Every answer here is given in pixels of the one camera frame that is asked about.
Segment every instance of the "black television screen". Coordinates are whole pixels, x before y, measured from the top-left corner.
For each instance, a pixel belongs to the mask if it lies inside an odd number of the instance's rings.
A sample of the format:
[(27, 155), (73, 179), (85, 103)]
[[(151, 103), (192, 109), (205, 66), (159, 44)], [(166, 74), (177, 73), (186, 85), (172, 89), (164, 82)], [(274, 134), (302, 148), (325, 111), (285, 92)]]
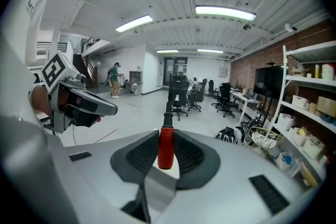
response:
[(281, 66), (256, 69), (254, 92), (279, 99), (283, 75)]

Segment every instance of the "floor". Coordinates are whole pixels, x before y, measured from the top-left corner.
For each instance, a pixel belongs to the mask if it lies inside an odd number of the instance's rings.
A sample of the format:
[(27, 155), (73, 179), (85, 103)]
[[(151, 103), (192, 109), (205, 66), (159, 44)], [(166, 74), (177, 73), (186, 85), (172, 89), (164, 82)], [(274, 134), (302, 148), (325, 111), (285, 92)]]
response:
[[(93, 144), (109, 140), (114, 140), (140, 132), (160, 129), (163, 124), (163, 114), (165, 112), (168, 92), (165, 90), (156, 91), (141, 96), (131, 94), (121, 95), (119, 99), (112, 99), (109, 92), (98, 93), (98, 96), (118, 106), (115, 116), (103, 117), (101, 122), (94, 124), (90, 128), (73, 127), (68, 128), (64, 133), (59, 134), (64, 146)], [(205, 96), (202, 112), (196, 109), (189, 111), (188, 117), (181, 114), (181, 120), (177, 120), (174, 113), (173, 125), (176, 129), (187, 130), (213, 136), (226, 126), (235, 127), (239, 125), (240, 112), (234, 111), (236, 117), (223, 118), (223, 113), (216, 113), (215, 100)]]

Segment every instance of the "black and white square marker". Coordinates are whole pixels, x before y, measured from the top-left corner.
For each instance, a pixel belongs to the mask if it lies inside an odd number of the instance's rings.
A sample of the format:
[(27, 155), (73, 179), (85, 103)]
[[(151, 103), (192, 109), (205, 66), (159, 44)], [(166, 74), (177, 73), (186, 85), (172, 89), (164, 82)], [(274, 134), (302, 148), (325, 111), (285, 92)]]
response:
[(63, 64), (59, 55), (56, 54), (42, 70), (42, 75), (45, 78), (45, 83), (47, 83), (49, 88), (61, 75), (63, 70), (65, 70), (65, 65)]

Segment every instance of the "red handle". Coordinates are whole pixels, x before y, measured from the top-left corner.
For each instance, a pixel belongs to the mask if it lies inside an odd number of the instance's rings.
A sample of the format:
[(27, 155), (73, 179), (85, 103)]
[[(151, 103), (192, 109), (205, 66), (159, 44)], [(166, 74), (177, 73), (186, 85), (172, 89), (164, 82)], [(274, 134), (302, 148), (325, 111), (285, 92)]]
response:
[(174, 161), (174, 129), (161, 128), (159, 140), (159, 155), (157, 164), (160, 169), (170, 169)]

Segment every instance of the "black rectangular strip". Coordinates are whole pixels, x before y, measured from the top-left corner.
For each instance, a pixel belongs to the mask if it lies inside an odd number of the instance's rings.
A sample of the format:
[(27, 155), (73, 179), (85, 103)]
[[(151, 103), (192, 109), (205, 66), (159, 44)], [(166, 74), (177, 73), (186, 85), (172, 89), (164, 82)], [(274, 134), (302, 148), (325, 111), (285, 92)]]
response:
[(288, 201), (264, 175), (250, 177), (249, 180), (273, 215), (289, 205)]
[(92, 154), (86, 151), (86, 152), (70, 155), (69, 158), (72, 162), (75, 162), (75, 161), (79, 161), (80, 159), (85, 159), (91, 156)]

